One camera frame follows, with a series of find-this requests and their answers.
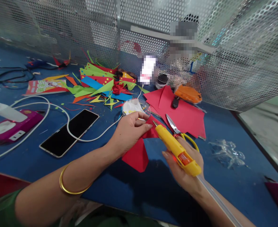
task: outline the fingernail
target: fingernail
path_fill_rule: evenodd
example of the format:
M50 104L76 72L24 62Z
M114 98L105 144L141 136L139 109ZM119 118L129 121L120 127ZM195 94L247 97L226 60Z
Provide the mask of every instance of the fingernail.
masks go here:
M162 151L163 156L168 159L169 158L169 154L166 151Z

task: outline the small jar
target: small jar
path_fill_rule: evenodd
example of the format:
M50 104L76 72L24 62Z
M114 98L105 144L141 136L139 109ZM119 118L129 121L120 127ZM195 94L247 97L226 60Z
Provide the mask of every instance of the small jar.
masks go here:
M166 74L161 74L158 76L157 83L155 85L156 89L161 89L164 87L168 82L168 76Z

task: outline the smartphone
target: smartphone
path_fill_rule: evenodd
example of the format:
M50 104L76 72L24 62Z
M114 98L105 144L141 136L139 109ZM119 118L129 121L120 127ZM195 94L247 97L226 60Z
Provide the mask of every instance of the smartphone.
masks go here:
M69 131L76 137L82 137L98 118L99 115L84 109L70 120ZM64 125L39 147L51 155L61 158L76 142L77 140L68 133L67 127Z

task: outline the plastic bag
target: plastic bag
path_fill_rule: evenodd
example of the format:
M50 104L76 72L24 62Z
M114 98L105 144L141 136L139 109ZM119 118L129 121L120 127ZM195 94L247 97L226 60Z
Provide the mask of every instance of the plastic bag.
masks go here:
M245 165L245 156L240 151L235 151L236 145L231 141L216 140L215 142L209 142L212 146L212 153L214 158L220 162L223 166L230 169L233 166Z

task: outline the gold bangle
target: gold bangle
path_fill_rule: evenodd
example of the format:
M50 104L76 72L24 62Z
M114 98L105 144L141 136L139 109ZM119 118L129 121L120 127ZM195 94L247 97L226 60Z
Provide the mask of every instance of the gold bangle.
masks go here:
M83 191L80 191L80 192L70 192L70 191L68 191L68 190L63 186L63 173L64 173L64 171L66 170L66 168L69 166L69 164L71 164L71 163L72 163L72 162L68 163L68 164L63 168L63 170L62 170L62 172L61 172L60 181L59 181L59 183L60 183L60 188L61 188L63 191L65 191L66 193L71 194L71 195L82 194L82 193L85 192L87 189L89 189L89 187L92 185L92 183L91 183L87 188L85 188Z

